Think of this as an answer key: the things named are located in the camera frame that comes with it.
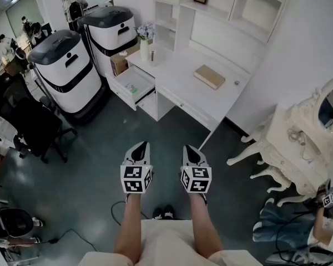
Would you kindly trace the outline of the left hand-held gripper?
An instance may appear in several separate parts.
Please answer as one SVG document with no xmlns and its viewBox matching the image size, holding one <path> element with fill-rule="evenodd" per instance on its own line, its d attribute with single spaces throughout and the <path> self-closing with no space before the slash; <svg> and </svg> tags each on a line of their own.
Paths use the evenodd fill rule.
<svg viewBox="0 0 333 266">
<path fill-rule="evenodd" d="M 126 152 L 124 160 L 150 162 L 150 143 L 147 141 L 137 143 Z M 124 193 L 146 193 L 152 181 L 152 173 L 152 165 L 121 165 L 120 180 Z"/>
</svg>

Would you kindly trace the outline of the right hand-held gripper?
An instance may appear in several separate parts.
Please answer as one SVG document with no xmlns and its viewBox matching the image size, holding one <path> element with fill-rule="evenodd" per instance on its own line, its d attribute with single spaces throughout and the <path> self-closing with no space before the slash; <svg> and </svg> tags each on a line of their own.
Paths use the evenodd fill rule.
<svg viewBox="0 0 333 266">
<path fill-rule="evenodd" d="M 207 193 L 212 181 L 212 169 L 205 155 L 194 146 L 183 147 L 180 181 L 187 193 Z"/>
</svg>

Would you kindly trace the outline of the person's right forearm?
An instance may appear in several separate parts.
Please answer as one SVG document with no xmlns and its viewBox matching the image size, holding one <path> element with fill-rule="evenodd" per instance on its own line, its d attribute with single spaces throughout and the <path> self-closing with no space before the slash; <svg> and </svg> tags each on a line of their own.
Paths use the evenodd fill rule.
<svg viewBox="0 0 333 266">
<path fill-rule="evenodd" d="M 198 193 L 190 193 L 191 220 L 197 252 L 209 258 L 223 250 L 221 239 L 211 222 L 205 200 Z"/>
</svg>

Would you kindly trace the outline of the person's left forearm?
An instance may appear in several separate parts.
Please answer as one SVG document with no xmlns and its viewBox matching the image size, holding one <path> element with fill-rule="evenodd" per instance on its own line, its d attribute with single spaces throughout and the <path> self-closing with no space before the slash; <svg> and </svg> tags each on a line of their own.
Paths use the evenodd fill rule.
<svg viewBox="0 0 333 266">
<path fill-rule="evenodd" d="M 141 194 L 129 195 L 114 247 L 114 253 L 129 258 L 133 265 L 138 263 L 142 252 L 140 201 Z"/>
</svg>

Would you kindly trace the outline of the person's right black shoe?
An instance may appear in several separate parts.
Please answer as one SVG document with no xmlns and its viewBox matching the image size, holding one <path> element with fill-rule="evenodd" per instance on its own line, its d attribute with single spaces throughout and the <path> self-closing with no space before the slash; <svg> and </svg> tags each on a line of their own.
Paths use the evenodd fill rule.
<svg viewBox="0 0 333 266">
<path fill-rule="evenodd" d="M 163 219 L 174 220 L 175 219 L 175 210 L 171 205 L 166 205 L 163 209 Z"/>
</svg>

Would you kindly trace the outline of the tan flat box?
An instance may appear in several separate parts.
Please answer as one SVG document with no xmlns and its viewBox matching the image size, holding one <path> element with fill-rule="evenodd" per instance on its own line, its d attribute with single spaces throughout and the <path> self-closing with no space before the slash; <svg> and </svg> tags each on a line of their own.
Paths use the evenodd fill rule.
<svg viewBox="0 0 333 266">
<path fill-rule="evenodd" d="M 217 90 L 225 82 L 222 75 L 206 65 L 199 67 L 194 72 L 194 76 L 214 90 Z"/>
</svg>

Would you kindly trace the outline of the person's cream shirt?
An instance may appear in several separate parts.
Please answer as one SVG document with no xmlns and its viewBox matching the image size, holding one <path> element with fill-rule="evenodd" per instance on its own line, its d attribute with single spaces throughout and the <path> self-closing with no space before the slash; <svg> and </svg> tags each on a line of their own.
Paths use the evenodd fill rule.
<svg viewBox="0 0 333 266">
<path fill-rule="evenodd" d="M 142 220 L 142 254 L 88 252 L 77 266 L 263 266 L 246 250 L 222 250 L 204 258 L 194 249 L 191 220 Z"/>
</svg>

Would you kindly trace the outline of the brown cardboard box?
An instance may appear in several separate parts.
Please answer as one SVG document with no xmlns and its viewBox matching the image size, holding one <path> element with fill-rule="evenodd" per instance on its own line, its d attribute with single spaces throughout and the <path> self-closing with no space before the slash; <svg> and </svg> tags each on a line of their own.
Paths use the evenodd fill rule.
<svg viewBox="0 0 333 266">
<path fill-rule="evenodd" d="M 122 51 L 127 51 L 127 56 L 120 56 L 119 53 L 116 53 L 110 57 L 110 62 L 112 66 L 112 71 L 114 76 L 118 76 L 119 74 L 123 73 L 127 69 L 129 69 L 128 61 L 126 60 L 126 57 L 130 56 L 131 54 L 137 52 L 140 49 L 140 43 L 137 43 L 136 45 L 124 49 Z"/>
</svg>

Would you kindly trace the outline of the white ornate vanity table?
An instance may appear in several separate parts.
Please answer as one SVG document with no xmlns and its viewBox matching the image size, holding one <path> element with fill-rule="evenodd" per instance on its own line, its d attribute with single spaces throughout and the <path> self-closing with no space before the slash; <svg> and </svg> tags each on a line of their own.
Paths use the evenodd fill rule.
<svg viewBox="0 0 333 266">
<path fill-rule="evenodd" d="M 333 185 L 333 134 L 315 124 L 314 110 L 320 90 L 289 109 L 278 105 L 273 114 L 261 122 L 243 143 L 254 141 L 237 157 L 227 160 L 229 166 L 254 154 L 261 155 L 258 163 L 268 164 L 252 178 L 269 175 L 280 187 L 268 189 L 283 191 L 295 185 L 295 197 L 281 199 L 277 206 L 299 203 L 314 198 L 318 187 L 329 178 Z"/>
</svg>

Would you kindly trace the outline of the white vase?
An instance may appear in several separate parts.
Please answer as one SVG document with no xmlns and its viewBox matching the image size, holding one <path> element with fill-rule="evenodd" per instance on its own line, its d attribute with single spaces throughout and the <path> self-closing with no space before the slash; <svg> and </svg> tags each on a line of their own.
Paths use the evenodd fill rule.
<svg viewBox="0 0 333 266">
<path fill-rule="evenodd" d="M 149 43 L 147 40 L 142 39 L 140 41 L 140 56 L 143 62 L 149 60 Z"/>
</svg>

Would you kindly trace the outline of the white robot with dark lid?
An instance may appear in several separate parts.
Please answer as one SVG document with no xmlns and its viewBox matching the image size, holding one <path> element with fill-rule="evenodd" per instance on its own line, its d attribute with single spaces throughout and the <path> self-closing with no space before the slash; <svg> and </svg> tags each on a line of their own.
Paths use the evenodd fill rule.
<svg viewBox="0 0 333 266">
<path fill-rule="evenodd" d="M 110 58 L 138 42 L 133 12 L 109 6 L 77 20 L 85 47 L 101 77 L 113 75 Z"/>
<path fill-rule="evenodd" d="M 92 119 L 109 96 L 79 33 L 58 30 L 37 44 L 28 56 L 50 97 L 64 116 L 82 124 Z"/>
</svg>

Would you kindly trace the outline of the black office chair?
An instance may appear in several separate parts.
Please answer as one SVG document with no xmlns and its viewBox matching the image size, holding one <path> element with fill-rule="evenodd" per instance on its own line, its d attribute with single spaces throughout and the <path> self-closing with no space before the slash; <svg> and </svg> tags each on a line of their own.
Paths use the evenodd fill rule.
<svg viewBox="0 0 333 266">
<path fill-rule="evenodd" d="M 17 151 L 30 150 L 47 163 L 46 153 L 52 146 L 63 162 L 68 161 L 56 139 L 69 132 L 76 135 L 76 129 L 62 129 L 63 121 L 32 96 L 21 74 L 0 76 L 0 117 L 17 130 L 14 137 Z"/>
</svg>

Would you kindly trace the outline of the pale blue flower bunch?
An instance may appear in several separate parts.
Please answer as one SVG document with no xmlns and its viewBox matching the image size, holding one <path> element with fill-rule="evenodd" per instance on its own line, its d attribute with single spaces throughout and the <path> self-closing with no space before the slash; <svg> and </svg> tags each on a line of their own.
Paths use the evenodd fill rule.
<svg viewBox="0 0 333 266">
<path fill-rule="evenodd" d="M 138 28 L 135 27 L 135 31 L 137 33 L 137 36 L 141 40 L 152 40 L 155 36 L 155 28 L 153 22 L 146 22 Z"/>
</svg>

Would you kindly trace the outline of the oval vanity mirror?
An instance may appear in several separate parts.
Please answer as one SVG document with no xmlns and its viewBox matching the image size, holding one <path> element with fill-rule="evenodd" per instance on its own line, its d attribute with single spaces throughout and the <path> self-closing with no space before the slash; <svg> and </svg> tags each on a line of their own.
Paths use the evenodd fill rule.
<svg viewBox="0 0 333 266">
<path fill-rule="evenodd" d="M 315 124 L 333 134 L 333 79 L 320 90 L 314 110 Z"/>
</svg>

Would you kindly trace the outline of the black backpack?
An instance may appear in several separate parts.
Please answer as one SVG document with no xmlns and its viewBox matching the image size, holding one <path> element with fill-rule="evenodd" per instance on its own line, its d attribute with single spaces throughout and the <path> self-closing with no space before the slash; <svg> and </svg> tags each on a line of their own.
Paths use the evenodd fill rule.
<svg viewBox="0 0 333 266">
<path fill-rule="evenodd" d="M 69 6 L 69 14 L 71 17 L 71 20 L 75 20 L 83 15 L 82 8 L 80 6 L 80 3 L 78 2 L 72 2 Z"/>
</svg>

